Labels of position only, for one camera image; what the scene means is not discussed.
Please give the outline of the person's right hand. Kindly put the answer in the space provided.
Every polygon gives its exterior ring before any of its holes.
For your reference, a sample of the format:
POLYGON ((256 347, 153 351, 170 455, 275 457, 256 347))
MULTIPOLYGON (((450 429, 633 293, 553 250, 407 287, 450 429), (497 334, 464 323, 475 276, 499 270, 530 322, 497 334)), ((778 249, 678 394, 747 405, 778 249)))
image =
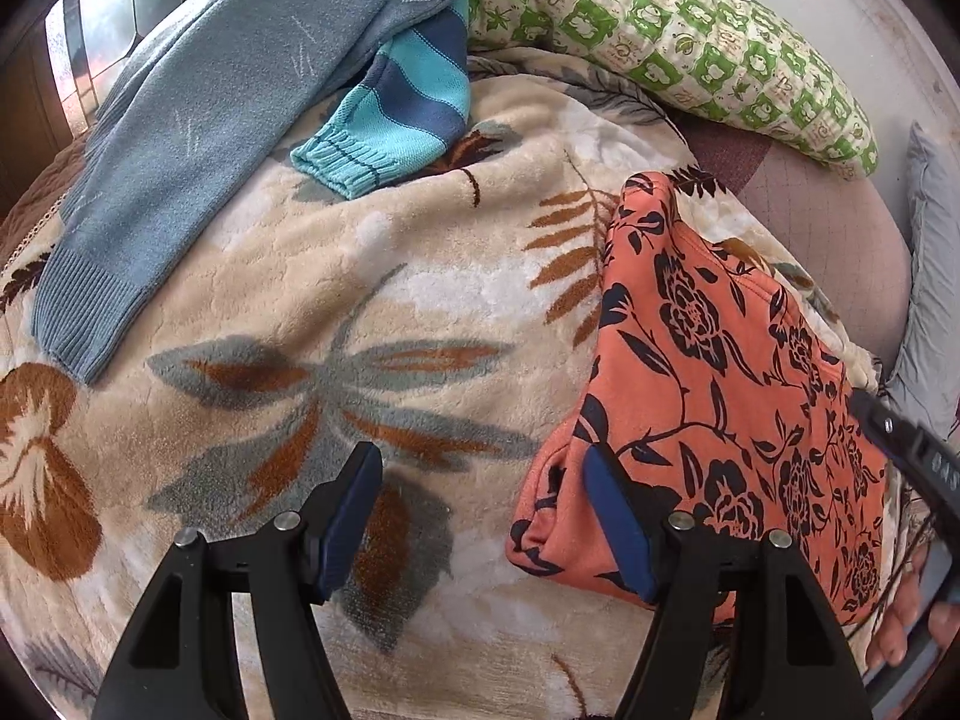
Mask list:
MULTIPOLYGON (((907 627, 918 621, 921 590, 919 579, 928 559, 928 546, 923 544, 914 551, 910 567, 901 577, 892 604, 880 622, 877 632, 866 650, 867 667, 898 667, 908 648, 907 627)), ((929 610, 928 629, 937 647, 947 650, 957 637, 960 626, 960 610, 950 603, 935 603, 929 610)))

